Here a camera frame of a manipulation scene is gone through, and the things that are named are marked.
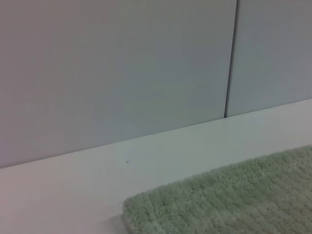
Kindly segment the green terry towel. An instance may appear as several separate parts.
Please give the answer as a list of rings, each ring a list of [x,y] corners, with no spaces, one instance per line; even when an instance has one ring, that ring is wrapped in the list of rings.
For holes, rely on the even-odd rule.
[[[130,197],[131,234],[312,234],[312,145]]]

